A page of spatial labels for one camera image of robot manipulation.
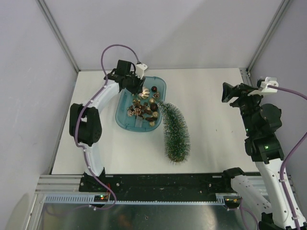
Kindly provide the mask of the clear battery box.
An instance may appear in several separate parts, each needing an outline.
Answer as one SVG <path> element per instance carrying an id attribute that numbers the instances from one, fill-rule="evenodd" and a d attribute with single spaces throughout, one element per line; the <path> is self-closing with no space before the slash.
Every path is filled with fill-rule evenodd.
<path id="1" fill-rule="evenodd" d="M 136 116 L 135 127 L 141 128 L 142 127 L 142 120 L 143 120 L 143 118 L 141 116 Z"/>

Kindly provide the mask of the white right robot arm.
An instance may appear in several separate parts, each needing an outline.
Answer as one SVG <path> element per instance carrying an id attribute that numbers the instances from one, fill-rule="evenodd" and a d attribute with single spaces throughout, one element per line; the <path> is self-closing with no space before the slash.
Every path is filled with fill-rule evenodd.
<path id="1" fill-rule="evenodd" d="M 243 83 L 236 86 L 223 83 L 222 102 L 235 98 L 230 106 L 240 110 L 247 136 L 245 151 L 259 170 L 268 199 L 249 183 L 247 175 L 239 167 L 223 172 L 225 178 L 221 180 L 221 186 L 226 192 L 235 191 L 240 195 L 240 203 L 249 206 L 248 212 L 259 230 L 305 230 L 307 219 L 295 200 L 285 167 L 306 135 L 288 155 L 284 155 L 275 135 L 282 126 L 282 111 L 273 104 L 261 104 L 263 96 L 277 91 L 306 98 L 299 92 L 279 87 L 273 78 L 260 80 L 256 88 Z"/>

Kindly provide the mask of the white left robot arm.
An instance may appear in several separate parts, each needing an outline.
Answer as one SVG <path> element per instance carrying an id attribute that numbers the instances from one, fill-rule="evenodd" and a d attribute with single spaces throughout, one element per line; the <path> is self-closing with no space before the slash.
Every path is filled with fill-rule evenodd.
<path id="1" fill-rule="evenodd" d="M 76 146 L 83 150 L 85 172 L 92 176 L 89 186 L 97 192 L 106 186 L 105 178 L 100 176 L 104 169 L 98 145 L 103 132 L 100 114 L 121 90 L 126 89 L 132 94 L 141 93 L 147 69 L 148 66 L 140 62 L 133 64 L 119 60 L 117 67 L 106 75 L 104 85 L 89 101 L 74 103 L 70 107 L 69 134 Z"/>

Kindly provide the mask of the small green christmas tree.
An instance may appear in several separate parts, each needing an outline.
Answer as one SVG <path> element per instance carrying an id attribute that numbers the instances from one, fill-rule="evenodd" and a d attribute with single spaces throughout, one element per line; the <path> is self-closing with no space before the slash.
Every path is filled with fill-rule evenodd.
<path id="1" fill-rule="evenodd" d="M 190 136 L 186 120 L 178 107 L 158 102 L 163 120 L 165 155 L 172 163 L 182 163 L 190 154 Z"/>

